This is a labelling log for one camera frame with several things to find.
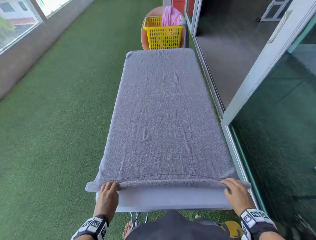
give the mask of green carpet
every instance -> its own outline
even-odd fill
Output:
[[[98,172],[125,55],[142,49],[144,16],[161,4],[95,0],[0,102],[1,239],[70,239],[91,216],[84,188]],[[128,220],[117,214],[107,238],[121,239]]]

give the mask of door handle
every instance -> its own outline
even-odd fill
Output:
[[[276,29],[274,30],[274,32],[272,33],[270,39],[268,40],[267,43],[273,43],[274,39],[277,37],[277,35],[279,34],[279,32],[281,31],[281,29],[283,28],[283,26],[285,25],[286,21],[289,19],[291,13],[293,12],[293,10],[287,10],[280,23],[278,24],[278,26],[276,27]]]

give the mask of person's left hand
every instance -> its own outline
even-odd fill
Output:
[[[107,182],[103,184],[95,204],[93,216],[105,215],[109,223],[112,221],[116,208],[119,204],[119,195],[116,192],[119,182]]]

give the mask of hand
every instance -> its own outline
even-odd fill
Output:
[[[98,214],[103,214],[108,218],[109,223],[112,221],[119,204],[119,195],[116,192],[118,186],[118,182],[107,182],[101,186],[94,208],[94,217]]]
[[[224,193],[228,202],[239,217],[246,209],[256,209],[249,192],[241,181],[227,178],[222,180],[221,183],[226,184],[230,188],[231,193],[229,193],[227,188],[224,190]]]

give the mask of yellow object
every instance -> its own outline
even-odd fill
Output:
[[[180,48],[183,26],[161,26],[162,16],[146,17],[144,29],[147,31],[149,49]]]
[[[220,227],[225,232],[229,232],[231,238],[240,238],[243,235],[241,226],[235,221],[226,221],[224,223],[221,223]]]

